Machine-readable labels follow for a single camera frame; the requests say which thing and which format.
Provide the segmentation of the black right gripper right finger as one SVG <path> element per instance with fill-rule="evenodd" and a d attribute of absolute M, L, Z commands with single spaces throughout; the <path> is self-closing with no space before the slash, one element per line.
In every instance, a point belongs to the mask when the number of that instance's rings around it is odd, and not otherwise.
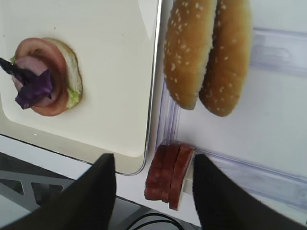
<path fill-rule="evenodd" d="M 306 229 L 252 197 L 206 155 L 194 157 L 192 190 L 203 230 Z"/>

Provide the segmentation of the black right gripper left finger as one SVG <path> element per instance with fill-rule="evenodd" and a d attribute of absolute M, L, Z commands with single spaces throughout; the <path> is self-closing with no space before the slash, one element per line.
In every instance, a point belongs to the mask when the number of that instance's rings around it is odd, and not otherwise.
<path fill-rule="evenodd" d="M 5 230 L 107 230 L 116 200 L 115 157 L 105 153 L 58 197 Z"/>

